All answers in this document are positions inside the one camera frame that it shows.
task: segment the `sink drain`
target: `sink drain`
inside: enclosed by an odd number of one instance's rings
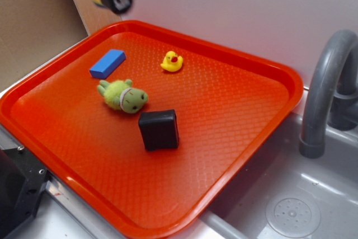
[[[321,214],[315,202],[304,195],[282,193],[267,204],[266,218],[279,234],[289,238],[301,238],[317,229]]]

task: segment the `green stuffed toy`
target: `green stuffed toy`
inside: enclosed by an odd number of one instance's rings
[[[113,83],[100,81],[97,89],[109,107],[134,114],[147,103],[148,95],[143,90],[132,88],[132,84],[130,79]]]

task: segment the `blue sponge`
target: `blue sponge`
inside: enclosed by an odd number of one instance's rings
[[[106,79],[124,60],[126,56],[122,50],[110,50],[106,53],[89,72],[92,77]]]

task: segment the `sink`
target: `sink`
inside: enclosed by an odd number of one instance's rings
[[[299,153],[302,117],[290,114],[209,211],[232,238],[358,238],[358,140],[328,127],[325,154]]]

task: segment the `black cube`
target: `black cube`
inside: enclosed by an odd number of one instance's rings
[[[148,151],[160,148],[178,148],[179,135],[175,110],[142,112],[139,128]]]

